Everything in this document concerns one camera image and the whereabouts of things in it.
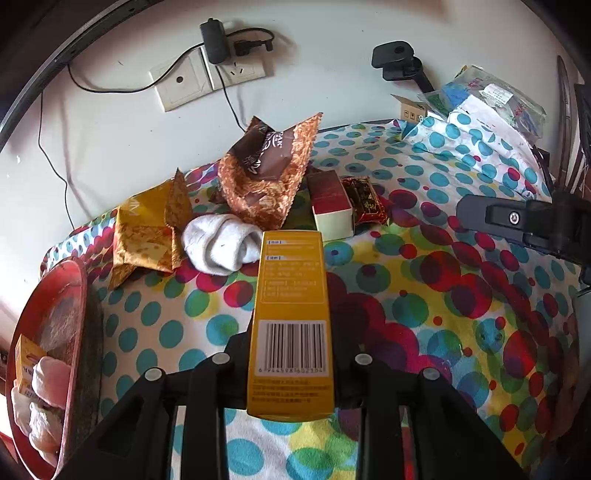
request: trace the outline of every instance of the barcode number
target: barcode number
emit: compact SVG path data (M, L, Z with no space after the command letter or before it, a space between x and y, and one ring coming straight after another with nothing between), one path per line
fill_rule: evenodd
M326 322L259 322L258 375L327 375Z

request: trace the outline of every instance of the clear plastic bag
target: clear plastic bag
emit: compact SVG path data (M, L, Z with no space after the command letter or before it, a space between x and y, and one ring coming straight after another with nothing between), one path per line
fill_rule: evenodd
M502 119L534 145L542 138L546 112L527 95L481 68L464 67L441 90L423 93L419 98L443 118L470 95L493 108Z

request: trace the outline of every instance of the plastic-wrapped item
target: plastic-wrapped item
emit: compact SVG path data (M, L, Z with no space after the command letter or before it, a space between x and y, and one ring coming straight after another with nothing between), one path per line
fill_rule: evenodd
M36 403L31 403L31 433L29 442L38 452L44 452L49 455L43 456L46 462L57 465L57 455L60 451L61 436L63 425L60 418L50 410L39 407Z
M32 386L37 396L52 407L66 409L70 365L50 356L44 356L33 367Z
M23 435L27 437L31 433L29 422L31 421L31 399L18 392L18 387L14 385L10 391L12 400L12 411L14 412L14 423L21 429Z
M531 145L542 138L546 119L544 109L507 82L474 65L465 66L441 90L420 94L419 98L447 118L470 95L487 103Z

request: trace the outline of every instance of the bed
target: bed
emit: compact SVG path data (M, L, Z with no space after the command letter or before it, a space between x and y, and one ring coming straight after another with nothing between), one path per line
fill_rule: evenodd
M533 472L572 342L566 320L579 268L466 231L455 217L467 194L550 198L519 139L488 120L470 109L449 123L427 117L402 141L392 123L341 127L318 134L311 163L369 176L391 218L325 243L332 322L393 368L437 368ZM196 215L228 211L216 203L217 164L189 171L186 182ZM215 277L185 259L174 274L139 269L109 291L115 218L113 210L78 229L41 265L43 274L71 255L87 265L104 310L101 416L148 368L192 368L244 331L258 269ZM305 182L284 228L314 228ZM181 409L171 478L179 477L183 418ZM300 424L226 410L225 422L231 478L355 477L358 411Z

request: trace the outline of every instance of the white paper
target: white paper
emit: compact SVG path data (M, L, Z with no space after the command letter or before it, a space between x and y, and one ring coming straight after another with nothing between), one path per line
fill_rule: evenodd
M487 85L482 92L485 95L494 98L502 105L505 105L509 100L511 100L511 97L513 96L511 92L507 92L507 90L495 85L494 83Z

